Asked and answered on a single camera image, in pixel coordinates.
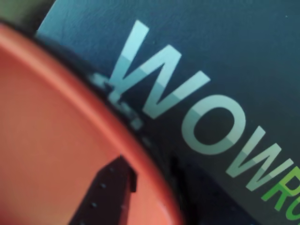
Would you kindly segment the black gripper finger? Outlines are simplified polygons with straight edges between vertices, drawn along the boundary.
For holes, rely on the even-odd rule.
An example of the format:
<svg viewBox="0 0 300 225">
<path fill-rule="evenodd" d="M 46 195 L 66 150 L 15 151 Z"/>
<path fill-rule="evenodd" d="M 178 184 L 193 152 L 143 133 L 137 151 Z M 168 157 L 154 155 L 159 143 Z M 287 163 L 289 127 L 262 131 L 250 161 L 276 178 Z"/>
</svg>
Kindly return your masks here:
<svg viewBox="0 0 300 225">
<path fill-rule="evenodd" d="M 119 156 L 98 171 L 70 225 L 126 225 L 137 175 Z"/>
<path fill-rule="evenodd" d="M 171 157 L 170 172 L 187 225 L 253 225 L 249 216 L 201 168 Z"/>
</svg>

